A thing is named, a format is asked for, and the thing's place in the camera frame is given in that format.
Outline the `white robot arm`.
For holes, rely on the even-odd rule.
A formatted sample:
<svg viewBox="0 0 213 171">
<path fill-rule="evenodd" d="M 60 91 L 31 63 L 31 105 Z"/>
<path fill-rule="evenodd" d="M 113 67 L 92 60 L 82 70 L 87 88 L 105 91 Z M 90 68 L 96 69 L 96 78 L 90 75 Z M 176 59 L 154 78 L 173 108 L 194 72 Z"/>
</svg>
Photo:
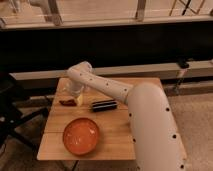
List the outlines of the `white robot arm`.
<svg viewBox="0 0 213 171">
<path fill-rule="evenodd" d="M 161 87 L 147 81 L 132 85 L 97 76 L 87 61 L 70 67 L 67 75 L 74 97 L 89 86 L 128 107 L 139 171 L 186 171 L 186 152 Z"/>
</svg>

